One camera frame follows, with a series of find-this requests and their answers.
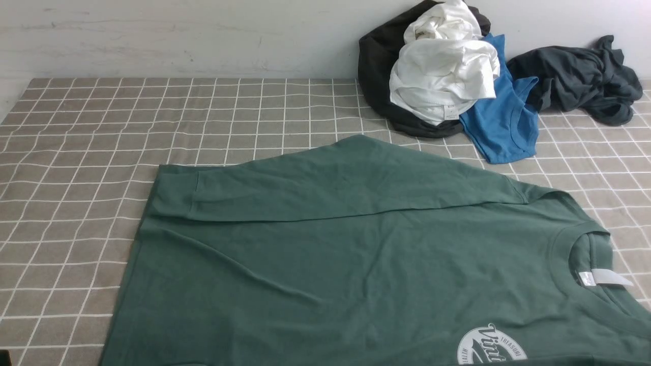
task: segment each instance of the shirt tag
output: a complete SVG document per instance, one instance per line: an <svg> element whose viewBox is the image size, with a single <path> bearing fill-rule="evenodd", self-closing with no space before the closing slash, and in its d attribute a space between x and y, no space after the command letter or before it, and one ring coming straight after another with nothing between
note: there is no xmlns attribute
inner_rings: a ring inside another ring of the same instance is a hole
<svg viewBox="0 0 651 366"><path fill-rule="evenodd" d="M626 278L623 278L621 275L614 273L611 270L605 270L601 268L592 269L592 277L595 283L606 284L606 285L624 285L624 286L633 286L631 281L628 281Z"/></svg>
<svg viewBox="0 0 651 366"><path fill-rule="evenodd" d="M443 106L443 118L445 120L459 119L459 110L454 105Z"/></svg>
<svg viewBox="0 0 651 366"><path fill-rule="evenodd" d="M583 282L583 286L597 285L594 282L594 277L592 276L592 272L579 272L579 277L581 278L581 282Z"/></svg>

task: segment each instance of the clothing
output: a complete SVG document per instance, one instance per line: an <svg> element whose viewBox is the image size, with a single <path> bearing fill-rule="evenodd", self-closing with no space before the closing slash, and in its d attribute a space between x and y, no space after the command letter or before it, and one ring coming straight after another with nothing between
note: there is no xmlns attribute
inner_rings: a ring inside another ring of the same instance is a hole
<svg viewBox="0 0 651 366"><path fill-rule="evenodd" d="M438 4L424 0L413 8L387 23L375 28L359 40L358 78L364 98L379 115L389 119L396 131L417 137L442 138L458 134L463 130L458 120L446 121L438 126L425 123L413 113L396 106L389 99L389 76L398 60L400 48L404 46L404 33L409 24ZM482 34L490 32L490 21L469 7L476 17Z"/></svg>
<svg viewBox="0 0 651 366"><path fill-rule="evenodd" d="M426 11L404 34L391 70L391 101L423 121L456 120L481 98L495 98L497 51L479 41L481 30L462 0Z"/></svg>
<svg viewBox="0 0 651 366"><path fill-rule="evenodd" d="M463 1L452 0L433 6L409 24L404 40L405 44L423 38L473 40L481 35L479 22L468 6Z"/></svg>
<svg viewBox="0 0 651 366"><path fill-rule="evenodd" d="M567 193L362 135L164 165L101 365L651 365L651 315L575 282L608 240Z"/></svg>
<svg viewBox="0 0 651 366"><path fill-rule="evenodd" d="M0 366L11 366L8 350L0 350Z"/></svg>
<svg viewBox="0 0 651 366"><path fill-rule="evenodd" d="M484 38L497 50L502 73L495 80L496 99L481 99L461 115L461 123L477 150L491 164L505 164L534 156L538 113L525 104L537 77L513 80L504 56L505 38Z"/></svg>
<svg viewBox="0 0 651 366"><path fill-rule="evenodd" d="M581 108L601 123L618 126L633 118L631 105L643 92L635 71L624 66L622 50L613 49L613 40L603 36L592 49L538 48L506 65L516 79L540 80L527 99L536 110Z"/></svg>

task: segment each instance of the white wall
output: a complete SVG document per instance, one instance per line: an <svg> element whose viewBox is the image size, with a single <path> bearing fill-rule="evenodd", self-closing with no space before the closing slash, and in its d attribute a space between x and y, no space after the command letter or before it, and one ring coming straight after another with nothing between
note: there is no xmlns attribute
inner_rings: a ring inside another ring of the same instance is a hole
<svg viewBox="0 0 651 366"><path fill-rule="evenodd" d="M2 0L0 77L352 77L357 39L416 0ZM468 0L507 52L615 34L651 76L649 0Z"/></svg>

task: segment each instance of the blue t-shirt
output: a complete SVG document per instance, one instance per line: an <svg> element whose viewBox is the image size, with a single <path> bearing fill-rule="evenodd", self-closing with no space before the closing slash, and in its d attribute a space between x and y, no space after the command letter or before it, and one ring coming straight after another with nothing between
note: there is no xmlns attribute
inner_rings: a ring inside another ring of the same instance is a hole
<svg viewBox="0 0 651 366"><path fill-rule="evenodd" d="M506 67L504 35L488 34L499 57L500 76L495 80L495 99L480 99L460 116L465 132L491 164L515 162L536 154L538 113L525 104L537 77L513 80Z"/></svg>

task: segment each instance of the pile of clothes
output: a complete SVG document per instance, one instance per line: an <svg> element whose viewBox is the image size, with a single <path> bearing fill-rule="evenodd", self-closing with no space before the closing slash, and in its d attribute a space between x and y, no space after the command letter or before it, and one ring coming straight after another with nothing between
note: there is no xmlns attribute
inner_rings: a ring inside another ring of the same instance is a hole
<svg viewBox="0 0 651 366"><path fill-rule="evenodd" d="M465 131L489 163L536 154L538 112L581 108L611 126L642 97L613 36L592 49L551 46L508 62L505 36L462 0L425 0L359 40L368 104L401 132L442 138Z"/></svg>

